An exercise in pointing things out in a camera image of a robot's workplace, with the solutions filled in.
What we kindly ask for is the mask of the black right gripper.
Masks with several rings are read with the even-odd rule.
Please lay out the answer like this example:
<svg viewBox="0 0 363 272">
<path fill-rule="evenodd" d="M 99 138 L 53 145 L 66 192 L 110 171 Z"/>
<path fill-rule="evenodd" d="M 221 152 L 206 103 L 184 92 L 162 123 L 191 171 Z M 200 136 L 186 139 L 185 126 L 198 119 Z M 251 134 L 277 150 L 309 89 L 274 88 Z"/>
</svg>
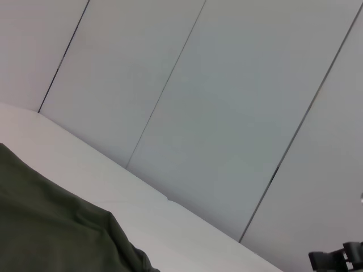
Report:
<svg viewBox="0 0 363 272">
<path fill-rule="evenodd" d="M 343 244 L 347 260 L 342 251 L 310 252 L 308 254 L 312 269 L 345 269 L 348 272 L 363 272 L 362 242 L 347 242 Z"/>
</svg>

